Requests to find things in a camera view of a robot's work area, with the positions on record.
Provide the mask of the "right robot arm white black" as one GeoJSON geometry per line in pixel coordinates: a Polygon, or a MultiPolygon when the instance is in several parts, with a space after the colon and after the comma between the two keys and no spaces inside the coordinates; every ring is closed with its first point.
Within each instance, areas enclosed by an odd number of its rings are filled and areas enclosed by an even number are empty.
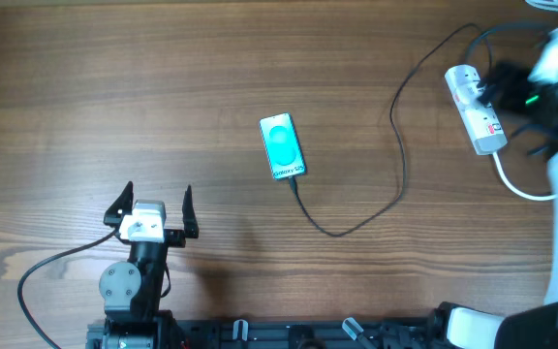
{"type": "Polygon", "coordinates": [[[448,69],[445,80],[474,150],[491,156],[496,170],[503,169],[499,153],[509,140],[497,110],[526,119],[517,135],[531,130],[546,137],[541,150],[551,192],[539,199],[553,203],[552,266],[541,306],[501,317],[443,302],[422,330],[411,332],[413,339],[423,348],[558,348],[558,28],[533,68],[500,62],[480,77],[462,64],[448,69]]]}

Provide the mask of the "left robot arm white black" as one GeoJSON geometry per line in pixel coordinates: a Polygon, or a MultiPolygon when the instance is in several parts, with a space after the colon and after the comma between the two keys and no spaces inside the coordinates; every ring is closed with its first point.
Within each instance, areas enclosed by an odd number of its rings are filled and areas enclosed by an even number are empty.
{"type": "Polygon", "coordinates": [[[172,312],[160,308],[170,287],[167,264],[171,248],[183,248],[188,238],[200,233],[191,188],[184,192],[181,229],[166,226],[162,201],[135,200],[133,183],[128,182],[106,210],[104,224],[115,237],[130,247],[129,257],[107,267],[99,281],[106,319],[92,325],[86,336],[87,348],[159,349],[186,348],[188,339],[172,312]]]}

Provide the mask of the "Galaxy smartphone with teal screen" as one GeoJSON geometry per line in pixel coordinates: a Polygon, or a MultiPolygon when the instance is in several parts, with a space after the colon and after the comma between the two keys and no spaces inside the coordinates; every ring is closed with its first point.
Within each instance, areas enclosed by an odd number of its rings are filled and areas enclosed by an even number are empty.
{"type": "Polygon", "coordinates": [[[272,177],[282,180],[304,175],[306,164],[291,115],[281,113],[262,118],[259,125],[272,177]]]}

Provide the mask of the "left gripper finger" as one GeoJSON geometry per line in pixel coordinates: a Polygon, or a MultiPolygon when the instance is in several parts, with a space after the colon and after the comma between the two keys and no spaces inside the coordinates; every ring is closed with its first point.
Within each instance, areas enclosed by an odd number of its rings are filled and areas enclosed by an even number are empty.
{"type": "Polygon", "coordinates": [[[110,205],[104,214],[104,224],[109,227],[119,227],[125,215],[131,214],[134,199],[134,184],[129,181],[118,198],[110,205]]]}
{"type": "Polygon", "coordinates": [[[186,238],[198,238],[200,233],[200,228],[198,220],[195,214],[195,209],[193,205],[193,192],[190,185],[184,193],[183,203],[182,203],[182,222],[183,230],[186,238]]]}

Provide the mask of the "white power strip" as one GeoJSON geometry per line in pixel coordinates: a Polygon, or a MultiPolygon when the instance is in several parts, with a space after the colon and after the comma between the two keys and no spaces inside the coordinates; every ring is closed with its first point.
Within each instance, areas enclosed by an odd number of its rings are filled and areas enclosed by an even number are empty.
{"type": "MultiPolygon", "coordinates": [[[[453,100],[452,94],[458,86],[467,83],[475,83],[479,86],[481,78],[473,66],[458,65],[447,70],[445,81],[453,100]]],[[[458,110],[471,144],[478,155],[491,155],[508,142],[495,110],[490,103],[485,105],[487,106],[478,109],[458,110]]]]}

